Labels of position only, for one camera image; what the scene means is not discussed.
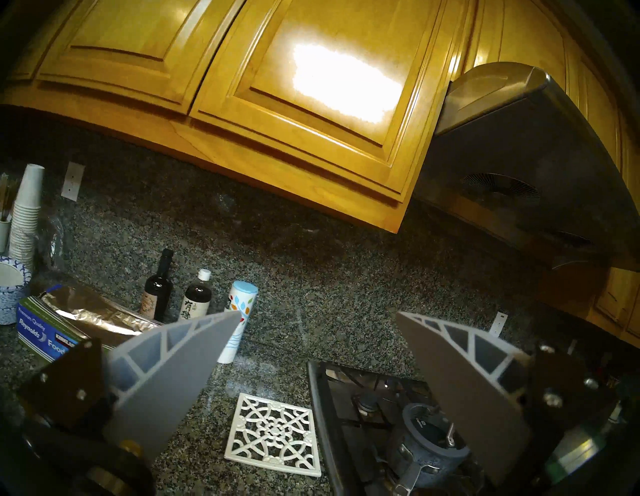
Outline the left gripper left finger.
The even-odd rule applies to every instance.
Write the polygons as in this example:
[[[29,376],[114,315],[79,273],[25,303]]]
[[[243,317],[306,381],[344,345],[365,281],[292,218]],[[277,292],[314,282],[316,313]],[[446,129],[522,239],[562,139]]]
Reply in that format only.
[[[19,389],[28,414],[53,428],[117,445],[130,440],[153,461],[206,386],[241,321],[225,310],[157,326],[104,350],[86,339]]]

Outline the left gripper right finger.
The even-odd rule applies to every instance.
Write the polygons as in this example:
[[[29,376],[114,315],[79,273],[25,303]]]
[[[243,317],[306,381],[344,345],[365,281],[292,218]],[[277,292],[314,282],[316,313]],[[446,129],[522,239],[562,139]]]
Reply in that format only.
[[[434,399],[495,488],[550,488],[568,433],[608,419],[618,398],[584,360],[538,342],[527,354],[491,333],[399,311],[397,327]]]

